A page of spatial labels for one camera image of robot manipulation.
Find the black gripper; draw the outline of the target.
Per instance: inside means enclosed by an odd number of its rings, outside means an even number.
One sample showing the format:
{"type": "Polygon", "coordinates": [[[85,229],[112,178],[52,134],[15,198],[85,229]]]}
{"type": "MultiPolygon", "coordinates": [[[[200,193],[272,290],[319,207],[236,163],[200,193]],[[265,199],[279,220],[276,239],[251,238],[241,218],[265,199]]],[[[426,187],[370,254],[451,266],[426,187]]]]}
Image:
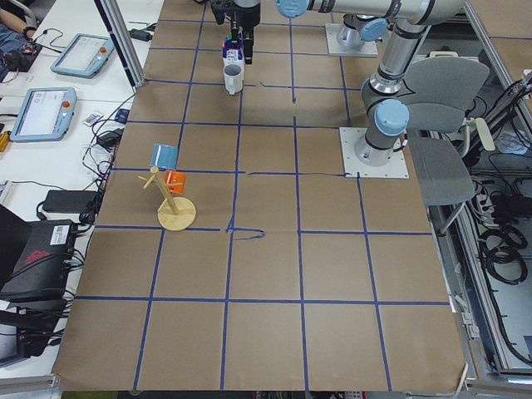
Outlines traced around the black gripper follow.
{"type": "Polygon", "coordinates": [[[243,28],[244,63],[253,64],[254,30],[260,24],[260,0],[234,0],[234,16],[237,23],[231,24],[231,41],[240,40],[240,28],[243,28]]]}

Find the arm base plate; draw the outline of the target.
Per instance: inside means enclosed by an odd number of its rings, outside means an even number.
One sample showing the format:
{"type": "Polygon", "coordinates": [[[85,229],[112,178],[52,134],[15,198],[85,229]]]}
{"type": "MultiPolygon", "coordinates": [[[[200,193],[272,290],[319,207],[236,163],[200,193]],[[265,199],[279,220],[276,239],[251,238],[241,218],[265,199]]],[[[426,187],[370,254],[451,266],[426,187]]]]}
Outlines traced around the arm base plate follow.
{"type": "Polygon", "coordinates": [[[387,150],[372,148],[366,141],[366,128],[341,127],[340,144],[344,174],[352,178],[408,179],[409,173],[401,141],[387,150]]]}
{"type": "Polygon", "coordinates": [[[328,53],[332,56],[376,58],[378,55],[376,42],[363,41],[356,29],[344,24],[327,23],[325,30],[328,53]]]}

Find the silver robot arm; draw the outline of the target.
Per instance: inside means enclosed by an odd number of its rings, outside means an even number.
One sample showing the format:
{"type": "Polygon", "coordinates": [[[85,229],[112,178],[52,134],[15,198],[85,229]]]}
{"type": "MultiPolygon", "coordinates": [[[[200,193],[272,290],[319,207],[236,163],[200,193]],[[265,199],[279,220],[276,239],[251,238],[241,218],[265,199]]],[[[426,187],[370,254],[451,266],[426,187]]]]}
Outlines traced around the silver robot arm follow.
{"type": "Polygon", "coordinates": [[[362,87],[362,101],[369,126],[377,104],[394,97],[430,26],[447,21],[464,6],[461,0],[345,0],[345,1],[277,1],[278,12],[289,18],[307,11],[320,13],[384,17],[394,22],[381,62],[362,87]]]}
{"type": "MultiPolygon", "coordinates": [[[[333,1],[277,1],[275,7],[286,18],[296,18],[318,7],[318,12],[329,13],[333,1]]],[[[260,1],[213,1],[212,13],[216,22],[230,21],[230,38],[234,45],[243,48],[244,62],[253,61],[254,28],[260,24],[260,1]]],[[[325,26],[328,53],[333,56],[376,57],[376,41],[386,33],[387,20],[384,17],[346,13],[339,24],[325,26]]]]}

